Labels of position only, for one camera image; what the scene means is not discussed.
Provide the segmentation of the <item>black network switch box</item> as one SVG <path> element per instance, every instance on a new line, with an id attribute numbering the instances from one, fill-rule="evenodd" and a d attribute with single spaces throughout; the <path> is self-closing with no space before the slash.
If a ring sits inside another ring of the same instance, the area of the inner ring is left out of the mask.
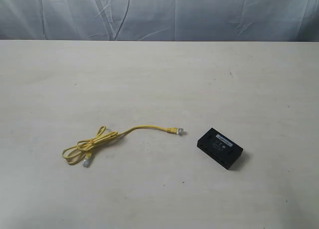
<path id="1" fill-rule="evenodd" d="M 197 141 L 197 147 L 226 170 L 231 168 L 243 152 L 242 147 L 214 128 Z"/>

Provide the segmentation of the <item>grey backdrop curtain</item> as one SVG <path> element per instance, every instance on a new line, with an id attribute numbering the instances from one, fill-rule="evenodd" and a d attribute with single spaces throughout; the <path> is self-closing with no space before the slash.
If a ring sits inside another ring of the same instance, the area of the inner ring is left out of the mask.
<path id="1" fill-rule="evenodd" d="M 0 0 L 0 37 L 318 41 L 319 0 Z"/>

